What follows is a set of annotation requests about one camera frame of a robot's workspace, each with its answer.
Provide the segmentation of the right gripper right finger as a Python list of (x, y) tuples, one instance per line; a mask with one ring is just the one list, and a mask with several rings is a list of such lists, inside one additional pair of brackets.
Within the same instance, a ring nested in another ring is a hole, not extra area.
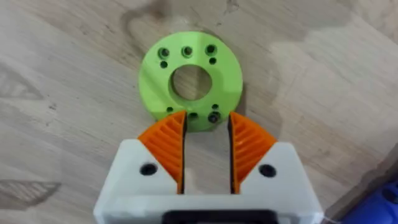
[(235, 112), (229, 114), (228, 134), (231, 194), (292, 197), (310, 191), (308, 175), (291, 143), (278, 141)]

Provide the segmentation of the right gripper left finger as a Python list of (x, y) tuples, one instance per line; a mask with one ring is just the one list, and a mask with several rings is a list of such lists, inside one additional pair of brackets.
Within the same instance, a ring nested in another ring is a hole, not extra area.
[(135, 139), (125, 139), (111, 164), (102, 197), (184, 193), (187, 113), (159, 120)]

